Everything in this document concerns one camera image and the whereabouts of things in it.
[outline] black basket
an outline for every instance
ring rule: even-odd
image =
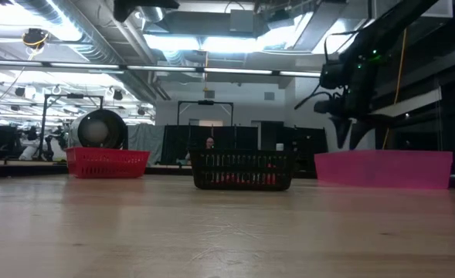
[[[283,191],[290,187],[293,152],[203,149],[189,153],[197,188]]]

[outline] wooden table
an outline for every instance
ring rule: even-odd
[[[0,179],[0,277],[455,277],[455,191]]]

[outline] red basket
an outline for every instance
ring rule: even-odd
[[[70,174],[77,178],[138,178],[144,174],[149,151],[124,151],[98,147],[66,150]]]

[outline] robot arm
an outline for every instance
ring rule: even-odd
[[[372,97],[375,94],[376,75],[383,58],[404,29],[437,1],[402,0],[370,26],[358,30],[355,41],[339,56],[338,60],[327,60],[323,65],[320,86],[329,90],[342,88],[343,94],[341,97],[331,97],[330,100],[317,102],[314,110],[317,113],[331,115],[331,120],[337,128],[339,147],[343,146],[351,126],[349,118],[364,121],[366,132],[372,129],[372,125],[376,125],[373,123],[376,118],[371,117],[369,113]],[[355,133],[353,131],[351,148],[355,147],[353,143],[357,145],[366,132],[358,131],[355,136],[361,137],[353,140]]]

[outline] round drum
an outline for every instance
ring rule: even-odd
[[[127,136],[121,116],[110,110],[95,110],[71,124],[71,147],[121,148]]]

